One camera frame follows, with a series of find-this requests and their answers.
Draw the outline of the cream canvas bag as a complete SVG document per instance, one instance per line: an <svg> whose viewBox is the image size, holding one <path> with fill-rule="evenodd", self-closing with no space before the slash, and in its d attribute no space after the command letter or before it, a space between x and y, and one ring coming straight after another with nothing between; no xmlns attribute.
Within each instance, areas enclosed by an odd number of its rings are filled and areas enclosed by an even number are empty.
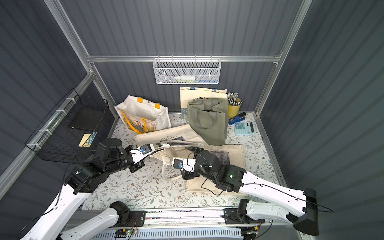
<svg viewBox="0 0 384 240"><path fill-rule="evenodd" d="M156 152L150 154L150 158L163 162L162 177L166 182L182 178L182 176L166 176L166 167L172 164L174 157L180 158L182 154L188 151L187 148L189 147L204 148L209 145L188 124L137 135L135 136L135 143L138 147L145 144L154 145Z"/></svg>

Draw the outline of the cream canvas bag painting print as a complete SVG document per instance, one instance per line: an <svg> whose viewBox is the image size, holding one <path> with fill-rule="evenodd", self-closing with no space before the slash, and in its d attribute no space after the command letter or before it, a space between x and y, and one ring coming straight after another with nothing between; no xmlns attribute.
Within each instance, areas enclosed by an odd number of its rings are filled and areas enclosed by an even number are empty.
<svg viewBox="0 0 384 240"><path fill-rule="evenodd" d="M219 196L238 195L241 177L246 172L243 146L223 145L204 148L191 147L187 159L195 159L198 178L186 181L189 193Z"/></svg>

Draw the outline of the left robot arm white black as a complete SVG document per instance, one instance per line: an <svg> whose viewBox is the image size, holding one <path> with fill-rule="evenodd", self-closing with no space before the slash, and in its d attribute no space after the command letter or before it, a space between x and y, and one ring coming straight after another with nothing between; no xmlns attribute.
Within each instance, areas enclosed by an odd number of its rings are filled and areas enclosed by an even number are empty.
<svg viewBox="0 0 384 240"><path fill-rule="evenodd" d="M108 138L98 143L94 154L65 177L60 192L48 209L33 220L34 226L25 234L20 233L18 239L89 240L109 227L135 228L137 222L131 216L129 207L121 201L116 201L96 217L75 228L64 230L77 208L111 174L133 168L135 165L142 167L144 159L154 149L151 144L136 149L123 148L122 141L116 138Z"/></svg>

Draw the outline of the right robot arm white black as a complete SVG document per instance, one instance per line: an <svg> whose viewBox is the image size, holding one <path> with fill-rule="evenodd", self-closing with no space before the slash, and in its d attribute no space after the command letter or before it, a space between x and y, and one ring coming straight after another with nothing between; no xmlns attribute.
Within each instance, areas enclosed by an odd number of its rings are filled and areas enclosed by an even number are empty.
<svg viewBox="0 0 384 240"><path fill-rule="evenodd" d="M261 198L275 206L268 210L253 210L249 200L241 201L239 219L253 221L271 219L292 224L297 231L311 236L319 235L317 193L290 189L261 179L235 165L224 165L216 155L200 149L192 157L174 158L173 167L179 169L184 180L204 177L223 192L234 192Z"/></svg>

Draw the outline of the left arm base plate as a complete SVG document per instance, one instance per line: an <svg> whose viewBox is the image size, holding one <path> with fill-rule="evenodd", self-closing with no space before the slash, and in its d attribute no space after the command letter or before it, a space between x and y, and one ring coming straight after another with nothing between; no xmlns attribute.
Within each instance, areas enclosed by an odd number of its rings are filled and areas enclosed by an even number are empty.
<svg viewBox="0 0 384 240"><path fill-rule="evenodd" d="M134 224L136 227L143 227L146 219L146 211L130 211L127 220L122 227L131 228Z"/></svg>

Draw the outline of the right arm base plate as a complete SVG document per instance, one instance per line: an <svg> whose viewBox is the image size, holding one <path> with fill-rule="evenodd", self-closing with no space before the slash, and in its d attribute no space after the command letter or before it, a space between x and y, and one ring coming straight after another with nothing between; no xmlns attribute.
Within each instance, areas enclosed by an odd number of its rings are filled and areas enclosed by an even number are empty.
<svg viewBox="0 0 384 240"><path fill-rule="evenodd" d="M254 220L247 215L246 210L238 208L226 208L222 218L225 219L227 225L230 224L256 224L261 225L265 223L264 219Z"/></svg>

